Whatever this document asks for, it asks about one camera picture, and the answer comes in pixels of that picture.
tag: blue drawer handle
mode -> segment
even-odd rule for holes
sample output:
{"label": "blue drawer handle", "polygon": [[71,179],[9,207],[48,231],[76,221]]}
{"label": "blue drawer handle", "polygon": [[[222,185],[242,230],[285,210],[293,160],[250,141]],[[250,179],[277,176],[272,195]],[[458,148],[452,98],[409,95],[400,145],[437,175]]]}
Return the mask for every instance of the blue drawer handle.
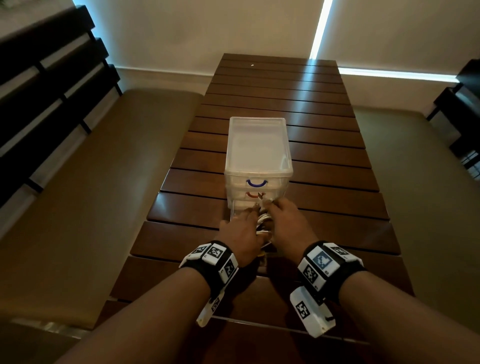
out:
{"label": "blue drawer handle", "polygon": [[253,184],[250,180],[247,180],[247,183],[252,187],[263,187],[267,184],[267,180],[263,181],[261,184]]}

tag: hand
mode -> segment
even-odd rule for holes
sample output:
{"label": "hand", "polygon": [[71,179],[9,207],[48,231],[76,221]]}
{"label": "hand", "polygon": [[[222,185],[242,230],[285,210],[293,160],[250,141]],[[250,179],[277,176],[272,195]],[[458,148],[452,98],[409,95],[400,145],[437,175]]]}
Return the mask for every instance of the hand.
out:
{"label": "hand", "polygon": [[215,240],[221,241],[232,250],[240,267],[250,264],[268,240],[268,234],[256,234],[259,210],[260,207],[256,205],[242,211],[231,222],[220,222],[220,231]]}
{"label": "hand", "polygon": [[295,204],[282,197],[273,203],[264,202],[264,207],[274,221],[272,243],[295,264],[300,264],[305,249],[318,241],[305,216]]}

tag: wristband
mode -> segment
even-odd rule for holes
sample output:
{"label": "wristband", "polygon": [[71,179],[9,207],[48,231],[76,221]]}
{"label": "wristband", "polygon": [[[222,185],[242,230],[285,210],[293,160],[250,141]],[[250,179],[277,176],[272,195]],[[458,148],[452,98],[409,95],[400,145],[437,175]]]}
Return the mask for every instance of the wristband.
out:
{"label": "wristband", "polygon": [[298,269],[302,283],[318,304],[325,299],[338,304],[338,293],[345,280],[366,270],[360,258],[326,241],[310,245]]}
{"label": "wristband", "polygon": [[184,257],[179,268],[190,267],[205,278],[210,287],[210,298],[216,298],[238,268],[235,255],[220,241],[199,245]]}

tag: forearm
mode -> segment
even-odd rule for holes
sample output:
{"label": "forearm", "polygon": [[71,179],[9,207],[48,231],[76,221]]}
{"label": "forearm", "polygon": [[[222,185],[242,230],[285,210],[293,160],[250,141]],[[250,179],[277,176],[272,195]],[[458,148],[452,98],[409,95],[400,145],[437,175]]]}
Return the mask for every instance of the forearm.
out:
{"label": "forearm", "polygon": [[182,268],[95,329],[58,363],[171,363],[210,288]]}
{"label": "forearm", "polygon": [[394,363],[477,363],[480,336],[369,272],[342,285],[342,307]]}

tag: plastic storage drawer unit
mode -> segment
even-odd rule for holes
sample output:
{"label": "plastic storage drawer unit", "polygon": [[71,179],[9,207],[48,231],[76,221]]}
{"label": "plastic storage drawer unit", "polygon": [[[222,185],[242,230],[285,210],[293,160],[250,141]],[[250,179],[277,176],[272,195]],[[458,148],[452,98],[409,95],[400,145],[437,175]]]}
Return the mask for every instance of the plastic storage drawer unit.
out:
{"label": "plastic storage drawer unit", "polygon": [[285,194],[293,174],[283,118],[230,118],[225,182],[228,207]]}

